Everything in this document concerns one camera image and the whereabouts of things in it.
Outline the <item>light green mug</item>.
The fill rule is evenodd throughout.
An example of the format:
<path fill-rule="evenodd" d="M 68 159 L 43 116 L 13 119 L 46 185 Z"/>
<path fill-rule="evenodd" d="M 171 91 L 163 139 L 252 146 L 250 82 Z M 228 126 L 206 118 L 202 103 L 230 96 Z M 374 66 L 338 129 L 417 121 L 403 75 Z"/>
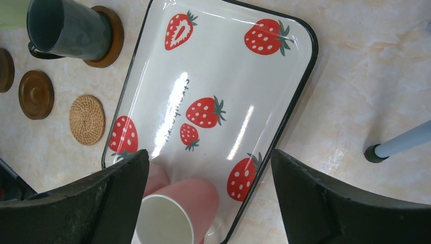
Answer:
<path fill-rule="evenodd" d="M 26 28 L 30 0 L 1 0 L 1 29 Z"/>

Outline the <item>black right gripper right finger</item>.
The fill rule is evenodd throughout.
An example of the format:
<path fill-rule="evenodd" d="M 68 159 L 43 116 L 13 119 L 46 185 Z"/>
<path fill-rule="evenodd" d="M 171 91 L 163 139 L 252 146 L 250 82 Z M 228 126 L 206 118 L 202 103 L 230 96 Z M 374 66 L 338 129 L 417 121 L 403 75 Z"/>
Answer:
<path fill-rule="evenodd" d="M 276 149 L 271 168 L 289 243 L 430 243 L 430 205 L 378 195 Z"/>

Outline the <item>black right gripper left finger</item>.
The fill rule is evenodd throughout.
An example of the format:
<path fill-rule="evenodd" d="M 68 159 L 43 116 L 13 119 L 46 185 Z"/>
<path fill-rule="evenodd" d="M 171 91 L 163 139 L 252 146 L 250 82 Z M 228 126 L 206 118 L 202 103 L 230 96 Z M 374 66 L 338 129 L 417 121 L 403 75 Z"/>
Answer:
<path fill-rule="evenodd" d="M 1 203 L 1 243 L 130 243 L 149 175 L 144 149 L 62 187 Z"/>

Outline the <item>dark brown wooden coaster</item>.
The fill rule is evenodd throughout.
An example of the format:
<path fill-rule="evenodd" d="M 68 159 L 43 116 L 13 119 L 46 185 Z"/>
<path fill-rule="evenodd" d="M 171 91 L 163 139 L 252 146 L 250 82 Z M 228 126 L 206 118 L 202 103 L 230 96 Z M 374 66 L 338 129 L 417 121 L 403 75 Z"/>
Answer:
<path fill-rule="evenodd" d="M 124 28 L 120 17 L 113 10 L 105 6 L 93 6 L 92 10 L 107 19 L 111 30 L 111 45 L 107 53 L 98 60 L 84 59 L 83 61 L 94 68 L 106 68 L 119 57 L 124 44 Z"/>

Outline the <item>woven rattan coaster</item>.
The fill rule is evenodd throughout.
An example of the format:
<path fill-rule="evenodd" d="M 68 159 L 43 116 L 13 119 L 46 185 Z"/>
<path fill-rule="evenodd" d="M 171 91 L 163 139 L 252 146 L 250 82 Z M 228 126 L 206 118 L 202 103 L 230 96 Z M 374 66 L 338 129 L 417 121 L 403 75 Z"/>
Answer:
<path fill-rule="evenodd" d="M 81 95 L 69 112 L 69 126 L 73 137 L 82 145 L 97 143 L 105 131 L 105 113 L 102 103 L 92 95 Z"/>

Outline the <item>dark green mug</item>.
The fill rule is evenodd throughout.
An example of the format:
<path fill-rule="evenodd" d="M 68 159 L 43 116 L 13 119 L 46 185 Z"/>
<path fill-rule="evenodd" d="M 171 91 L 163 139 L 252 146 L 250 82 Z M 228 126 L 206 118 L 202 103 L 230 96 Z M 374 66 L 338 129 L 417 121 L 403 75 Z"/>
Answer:
<path fill-rule="evenodd" d="M 39 59 L 99 60 L 112 42 L 107 18 L 76 1 L 31 1 L 26 25 L 29 52 Z"/>

